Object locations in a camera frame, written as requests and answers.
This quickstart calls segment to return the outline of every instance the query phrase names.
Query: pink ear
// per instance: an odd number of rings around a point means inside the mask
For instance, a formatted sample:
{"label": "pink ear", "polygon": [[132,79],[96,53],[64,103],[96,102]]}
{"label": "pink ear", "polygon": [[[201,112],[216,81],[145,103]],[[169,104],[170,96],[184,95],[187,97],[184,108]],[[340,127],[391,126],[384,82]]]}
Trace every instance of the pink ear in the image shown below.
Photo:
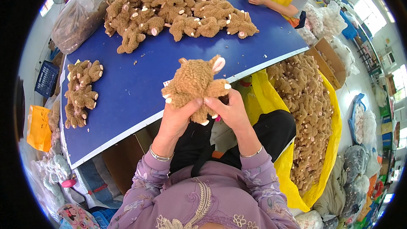
{"label": "pink ear", "polygon": [[216,59],[215,63],[213,64],[212,72],[218,72],[218,71],[222,70],[222,68],[225,66],[225,64],[226,64],[225,59],[219,57],[218,59]]}

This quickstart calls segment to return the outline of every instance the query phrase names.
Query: purple blouse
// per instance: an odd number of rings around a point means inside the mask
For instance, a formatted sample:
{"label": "purple blouse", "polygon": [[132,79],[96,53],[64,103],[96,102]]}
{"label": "purple blouse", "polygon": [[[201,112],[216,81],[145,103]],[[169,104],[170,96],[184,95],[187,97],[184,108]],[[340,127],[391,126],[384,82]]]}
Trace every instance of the purple blouse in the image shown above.
{"label": "purple blouse", "polygon": [[168,177],[170,161],[148,152],[108,229],[198,229],[208,222],[233,229],[300,229],[271,156],[262,149],[240,160],[242,170],[208,161],[199,177],[191,178],[192,166]]}

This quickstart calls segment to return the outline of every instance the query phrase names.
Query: blue worktable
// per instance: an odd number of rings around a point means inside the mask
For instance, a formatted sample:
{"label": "blue worktable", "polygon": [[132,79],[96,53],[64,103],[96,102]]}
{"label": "blue worktable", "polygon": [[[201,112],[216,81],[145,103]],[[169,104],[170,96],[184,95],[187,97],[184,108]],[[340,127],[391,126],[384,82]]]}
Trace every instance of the blue worktable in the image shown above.
{"label": "blue worktable", "polygon": [[[109,37],[101,25],[79,49],[66,56],[62,94],[68,89],[68,64],[74,64],[77,59],[99,60],[104,66],[103,76],[92,83],[99,98],[95,109],[88,110],[87,125],[61,131],[72,168],[162,117],[163,82],[174,77],[180,67],[179,58],[209,60],[220,54],[226,65],[215,79],[233,82],[308,49],[277,12],[251,5],[247,0],[228,1],[235,8],[249,12],[260,33],[240,39],[237,34],[227,35],[224,28],[213,38],[185,35],[175,42],[169,29],[164,28],[157,37],[147,36],[133,53],[118,54],[116,49],[122,37],[117,33]],[[66,103],[62,96],[62,124],[66,120]]]}

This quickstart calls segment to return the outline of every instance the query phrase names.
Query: silver bracelet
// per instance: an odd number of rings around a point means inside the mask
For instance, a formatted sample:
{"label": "silver bracelet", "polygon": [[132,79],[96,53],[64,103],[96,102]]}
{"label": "silver bracelet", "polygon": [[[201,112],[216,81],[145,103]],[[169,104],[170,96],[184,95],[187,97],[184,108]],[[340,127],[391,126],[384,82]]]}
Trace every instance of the silver bracelet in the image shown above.
{"label": "silver bracelet", "polygon": [[252,157],[252,156],[255,156],[255,155],[257,155],[258,153],[260,153],[260,151],[262,151],[262,149],[263,149],[263,145],[261,146],[261,148],[260,148],[259,151],[257,151],[256,153],[254,153],[254,154],[251,155],[251,156],[242,156],[242,154],[240,154],[240,156],[243,157],[243,158]]}
{"label": "silver bracelet", "polygon": [[159,156],[159,155],[155,154],[153,150],[151,150],[151,145],[150,145],[150,153],[151,153],[151,155],[152,155],[156,160],[158,160],[158,161],[163,161],[163,162],[170,161],[171,158],[174,156],[174,153],[171,155],[171,157],[162,157],[162,156]]}

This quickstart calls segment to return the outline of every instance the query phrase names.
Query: yellow plastic bag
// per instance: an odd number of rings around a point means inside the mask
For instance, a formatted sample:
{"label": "yellow plastic bag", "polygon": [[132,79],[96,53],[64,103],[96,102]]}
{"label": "yellow plastic bag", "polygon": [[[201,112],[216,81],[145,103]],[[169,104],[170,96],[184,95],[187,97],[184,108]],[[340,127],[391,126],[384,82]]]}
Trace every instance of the yellow plastic bag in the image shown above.
{"label": "yellow plastic bag", "polygon": [[48,152],[51,148],[51,130],[48,125],[47,108],[30,105],[27,124],[27,143],[36,150]]}
{"label": "yellow plastic bag", "polygon": [[[315,201],[317,201],[323,193],[329,174],[332,171],[333,165],[335,164],[342,131],[342,121],[335,90],[325,76],[323,76],[323,74],[321,74],[321,76],[324,86],[329,90],[329,96],[334,113],[332,115],[333,134],[328,142],[322,173],[318,184],[313,185],[301,199],[297,186],[290,180],[294,145],[290,145],[274,163],[274,167],[276,168],[277,176],[280,181],[280,190],[287,196],[288,207],[298,208],[304,212],[308,212]],[[266,70],[261,70],[254,73],[252,74],[251,79],[246,78],[244,81],[252,83],[252,85],[248,88],[239,87],[239,91],[242,94],[243,102],[245,104],[247,116],[249,117],[252,125],[257,123],[258,118],[262,113],[266,114],[278,109],[289,111],[278,95],[277,91],[268,81]]]}

